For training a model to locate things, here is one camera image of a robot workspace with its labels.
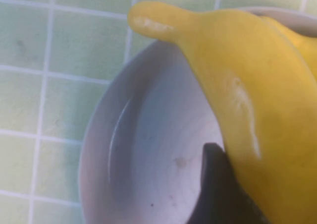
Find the bowl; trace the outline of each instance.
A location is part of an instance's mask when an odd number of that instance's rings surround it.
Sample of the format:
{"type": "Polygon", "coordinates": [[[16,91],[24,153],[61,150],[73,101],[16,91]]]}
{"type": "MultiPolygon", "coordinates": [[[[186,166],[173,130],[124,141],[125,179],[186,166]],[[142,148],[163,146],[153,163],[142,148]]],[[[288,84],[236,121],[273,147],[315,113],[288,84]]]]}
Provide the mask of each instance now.
{"type": "MultiPolygon", "coordinates": [[[[317,36],[317,18],[242,10],[317,36]]],[[[154,42],[109,86],[88,126],[80,164],[86,224],[184,224],[200,193],[202,147],[223,147],[217,120],[178,47],[154,42]]]]}

